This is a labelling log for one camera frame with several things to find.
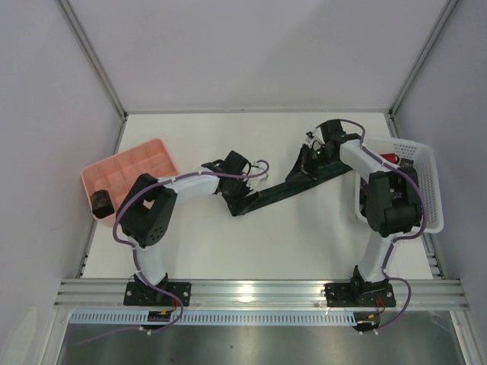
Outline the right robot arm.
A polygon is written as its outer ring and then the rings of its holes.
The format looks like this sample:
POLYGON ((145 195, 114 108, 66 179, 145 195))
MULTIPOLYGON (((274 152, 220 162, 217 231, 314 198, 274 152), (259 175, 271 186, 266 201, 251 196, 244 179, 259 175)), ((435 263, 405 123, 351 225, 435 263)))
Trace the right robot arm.
POLYGON ((415 227, 425 229, 427 210, 416 170, 372 151, 364 133, 347 133, 343 124, 343 119, 331 119, 309 131, 286 179, 294 183, 303 176, 307 182, 328 181, 344 167, 365 181, 365 217, 371 235, 354 268, 348 299, 358 306, 371 306, 393 293, 387 264, 400 240, 416 238, 415 227))

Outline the dark green tie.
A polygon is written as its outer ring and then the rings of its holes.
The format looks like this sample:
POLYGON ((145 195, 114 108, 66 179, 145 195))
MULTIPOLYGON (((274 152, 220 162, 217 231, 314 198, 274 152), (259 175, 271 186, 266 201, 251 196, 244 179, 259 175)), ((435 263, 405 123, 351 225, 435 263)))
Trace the dark green tie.
POLYGON ((257 191, 261 193, 259 199, 258 209, 264 208, 268 205, 275 204, 309 189, 312 189, 324 182, 334 179, 338 176, 344 175, 351 171, 352 168, 342 162, 339 162, 341 167, 339 172, 332 175, 317 175, 315 180, 312 179, 300 179, 297 182, 282 182, 276 186, 269 187, 267 189, 257 191))

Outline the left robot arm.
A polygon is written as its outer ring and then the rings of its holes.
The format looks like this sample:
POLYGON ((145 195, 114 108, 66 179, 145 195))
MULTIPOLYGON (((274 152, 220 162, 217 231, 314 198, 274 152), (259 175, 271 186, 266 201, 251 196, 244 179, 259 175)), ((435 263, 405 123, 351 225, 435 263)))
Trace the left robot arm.
POLYGON ((132 250, 138 280, 161 293, 167 290, 167 270, 158 251, 176 206, 206 195, 246 195, 268 171, 266 160, 251 163, 231 151, 224 160, 204 163, 190 173, 160 178, 140 175, 113 224, 114 240, 132 250))

